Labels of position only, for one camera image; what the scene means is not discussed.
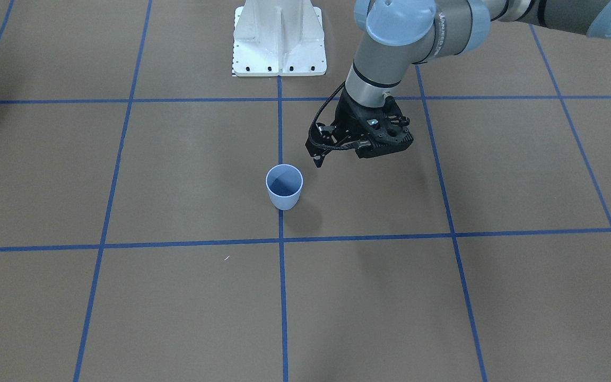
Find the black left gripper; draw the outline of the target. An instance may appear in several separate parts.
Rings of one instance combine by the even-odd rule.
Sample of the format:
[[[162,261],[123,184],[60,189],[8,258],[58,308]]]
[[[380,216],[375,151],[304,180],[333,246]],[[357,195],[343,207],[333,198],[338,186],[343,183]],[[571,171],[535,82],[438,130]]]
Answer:
[[[335,110],[332,124],[318,121],[326,106],[343,92]],[[373,145],[363,124],[355,116],[356,109],[347,97],[344,88],[337,88],[316,112],[308,129],[308,154],[313,157],[313,164],[321,168],[327,154],[332,151],[355,150],[358,157],[372,157]]]

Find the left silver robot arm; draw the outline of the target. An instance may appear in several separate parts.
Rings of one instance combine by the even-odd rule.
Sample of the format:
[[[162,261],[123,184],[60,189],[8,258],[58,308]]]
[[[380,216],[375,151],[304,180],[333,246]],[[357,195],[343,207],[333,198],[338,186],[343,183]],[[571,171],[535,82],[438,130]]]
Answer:
[[[363,36],[330,124],[314,118],[305,147],[317,168],[334,151],[359,159],[407,150],[410,120],[394,97],[408,68],[480,46],[492,22],[521,22],[611,39],[611,1],[358,1]]]

